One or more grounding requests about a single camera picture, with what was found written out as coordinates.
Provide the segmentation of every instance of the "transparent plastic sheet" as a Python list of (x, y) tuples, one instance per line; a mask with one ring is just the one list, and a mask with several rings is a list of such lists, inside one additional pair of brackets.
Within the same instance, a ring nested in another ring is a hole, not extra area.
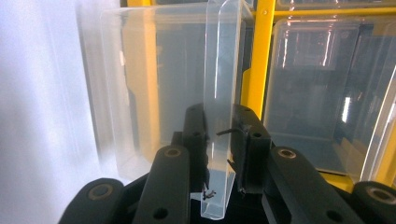
[[(200, 2), (210, 2), (208, 0), (156, 0), (153, 1), (153, 5), (171, 5), (171, 4), (189, 4), (189, 3), (200, 3)], [(249, 8), (254, 8), (253, 0), (245, 0)]]
[(264, 118), (276, 145), (302, 151), (319, 170), (374, 178), (392, 128), (394, 21), (276, 25)]
[(227, 163), (242, 19), (237, 0), (104, 12), (102, 36), (116, 161), (121, 176), (148, 172), (158, 149), (183, 130), (191, 105), (204, 103), (208, 189), (202, 216), (224, 217), (234, 173)]

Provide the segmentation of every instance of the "plastic bin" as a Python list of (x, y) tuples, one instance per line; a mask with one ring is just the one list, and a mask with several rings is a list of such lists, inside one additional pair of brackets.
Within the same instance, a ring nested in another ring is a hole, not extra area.
[[(207, 2), (207, 0), (156, 0), (153, 5), (188, 4)], [(254, 0), (245, 0), (249, 8), (254, 8)]]
[(277, 0), (276, 4), (281, 10), (394, 6), (396, 2), (393, 0)]
[(396, 18), (283, 20), (264, 125), (319, 170), (371, 179), (394, 125)]
[[(202, 216), (224, 217), (234, 173), (227, 164), (238, 50), (244, 19), (239, 0), (109, 10), (102, 15), (106, 82), (116, 162), (134, 180), (183, 131), (186, 109), (204, 104), (209, 190)], [(202, 199), (202, 195), (192, 195)]]

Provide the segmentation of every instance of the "screw hole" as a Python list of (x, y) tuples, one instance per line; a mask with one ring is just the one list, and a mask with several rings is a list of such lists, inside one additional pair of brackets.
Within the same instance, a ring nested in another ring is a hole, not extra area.
[(335, 211), (327, 211), (327, 217), (335, 222), (343, 222), (343, 217)]
[(168, 216), (168, 210), (164, 208), (158, 208), (155, 210), (153, 217), (155, 219), (164, 219)]
[(169, 148), (165, 151), (165, 156), (167, 157), (177, 157), (181, 154), (181, 151), (176, 148)]
[(110, 196), (112, 192), (113, 186), (111, 186), (110, 184), (100, 184), (96, 185), (89, 191), (88, 198), (94, 201), (103, 200)]
[(288, 159), (294, 159), (297, 156), (293, 151), (288, 150), (288, 149), (280, 149), (277, 152), (277, 154), (279, 154), (281, 157), (288, 158)]
[(254, 133), (253, 136), (255, 137), (261, 137), (262, 135), (260, 133)]
[(375, 187), (367, 188), (368, 194), (381, 203), (396, 204), (396, 197), (383, 189)]

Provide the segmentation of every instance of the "clear acrylic box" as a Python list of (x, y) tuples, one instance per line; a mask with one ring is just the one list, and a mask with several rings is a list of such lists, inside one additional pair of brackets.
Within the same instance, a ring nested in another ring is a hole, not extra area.
[(277, 0), (278, 10), (395, 7), (393, 0)]
[[(120, 8), (102, 15), (108, 97), (119, 174), (135, 180), (158, 149), (183, 131), (186, 109), (204, 104), (209, 191), (203, 217), (221, 219), (234, 172), (227, 163), (241, 24), (252, 20), (239, 0)], [(202, 195), (191, 195), (202, 199)]]
[(264, 126), (319, 170), (374, 179), (394, 126), (395, 17), (283, 20)]

